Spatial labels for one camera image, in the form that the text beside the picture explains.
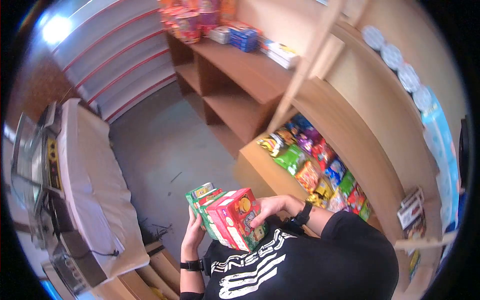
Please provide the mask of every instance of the silver tin lid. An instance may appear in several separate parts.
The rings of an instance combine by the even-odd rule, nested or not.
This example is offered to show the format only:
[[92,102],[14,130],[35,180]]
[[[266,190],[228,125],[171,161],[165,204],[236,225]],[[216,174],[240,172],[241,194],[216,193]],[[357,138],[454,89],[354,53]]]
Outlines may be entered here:
[[398,67],[403,63],[402,53],[392,44],[384,44],[380,49],[380,55],[386,65],[394,71],[398,70]]
[[376,27],[367,25],[361,30],[361,36],[365,43],[373,50],[380,51],[385,44],[385,39],[380,30]]
[[416,92],[420,87],[420,78],[408,63],[404,63],[398,68],[398,79],[409,93]]
[[421,111],[427,111],[432,106],[432,95],[424,85],[420,85],[418,90],[413,93],[413,102]]

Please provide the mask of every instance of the black wrist strap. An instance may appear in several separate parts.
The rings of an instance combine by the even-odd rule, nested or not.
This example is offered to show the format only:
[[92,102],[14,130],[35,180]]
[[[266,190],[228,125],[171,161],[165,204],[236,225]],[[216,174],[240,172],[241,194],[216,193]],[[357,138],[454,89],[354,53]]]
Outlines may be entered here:
[[306,201],[305,207],[301,212],[298,213],[293,219],[292,222],[295,223],[297,226],[302,226],[310,220],[310,211],[312,210],[312,203]]

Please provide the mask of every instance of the white tablecloth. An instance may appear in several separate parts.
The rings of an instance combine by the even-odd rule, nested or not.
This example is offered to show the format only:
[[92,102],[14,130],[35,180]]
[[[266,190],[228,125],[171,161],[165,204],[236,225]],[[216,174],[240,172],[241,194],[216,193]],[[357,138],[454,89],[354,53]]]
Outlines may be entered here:
[[72,98],[62,106],[57,138],[60,175],[76,227],[90,249],[120,251],[118,257],[94,254],[108,279],[113,279],[150,259],[130,191],[110,148],[109,126],[78,106],[79,101]]

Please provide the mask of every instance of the red snack bag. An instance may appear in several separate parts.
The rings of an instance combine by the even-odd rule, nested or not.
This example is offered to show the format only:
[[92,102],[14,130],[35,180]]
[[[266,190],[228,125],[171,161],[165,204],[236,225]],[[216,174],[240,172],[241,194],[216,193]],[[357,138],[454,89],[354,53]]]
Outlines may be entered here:
[[320,179],[320,171],[311,161],[307,160],[303,168],[295,175],[295,178],[303,188],[311,194],[317,187],[318,180]]
[[350,196],[348,196],[347,203],[352,208],[352,212],[358,215],[365,203],[365,199],[365,194],[357,183],[353,191],[350,193]]
[[312,147],[312,156],[318,161],[322,172],[325,172],[325,169],[335,159],[336,154],[322,138],[318,144]]

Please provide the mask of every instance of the gray floor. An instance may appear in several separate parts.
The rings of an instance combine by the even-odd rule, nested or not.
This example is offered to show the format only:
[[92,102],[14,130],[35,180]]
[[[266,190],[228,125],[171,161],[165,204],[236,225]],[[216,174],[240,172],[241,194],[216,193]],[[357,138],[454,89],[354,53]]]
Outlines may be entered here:
[[[189,219],[185,193],[205,182],[224,191],[239,189],[232,177],[235,160],[182,98],[176,82],[118,118],[110,136],[139,220],[148,218],[145,224],[153,232],[152,224],[171,223],[162,242],[180,260]],[[206,234],[199,255],[210,242]]]

